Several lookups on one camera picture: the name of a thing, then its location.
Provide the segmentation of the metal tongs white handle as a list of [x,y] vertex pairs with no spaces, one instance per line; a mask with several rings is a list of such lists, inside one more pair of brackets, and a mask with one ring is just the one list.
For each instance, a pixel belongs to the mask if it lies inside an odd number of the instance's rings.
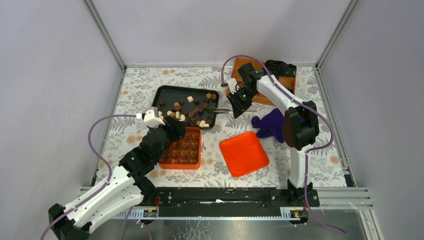
[[227,108],[204,107],[203,110],[211,114],[234,113],[232,109]]

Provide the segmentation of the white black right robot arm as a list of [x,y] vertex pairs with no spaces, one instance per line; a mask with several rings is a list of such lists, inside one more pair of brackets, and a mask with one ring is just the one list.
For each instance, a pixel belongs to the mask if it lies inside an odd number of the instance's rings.
[[256,94],[264,95],[280,110],[284,117],[281,134],[290,149],[291,173],[286,198],[291,206],[308,205],[314,195],[309,178],[308,152],[320,133],[316,104],[295,97],[265,66],[254,69],[251,63],[246,63],[238,69],[238,73],[242,85],[235,78],[225,83],[233,116],[238,118],[246,112]]

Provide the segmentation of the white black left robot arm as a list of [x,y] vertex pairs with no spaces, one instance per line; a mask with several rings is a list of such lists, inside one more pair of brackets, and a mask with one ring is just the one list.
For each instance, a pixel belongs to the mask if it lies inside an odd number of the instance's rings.
[[186,135],[186,123],[152,110],[133,116],[148,127],[138,146],[127,152],[118,165],[107,164],[108,175],[90,190],[66,205],[48,210],[49,226],[59,240],[86,240],[104,222],[128,208],[148,206],[156,200],[156,188],[146,177],[172,143]]

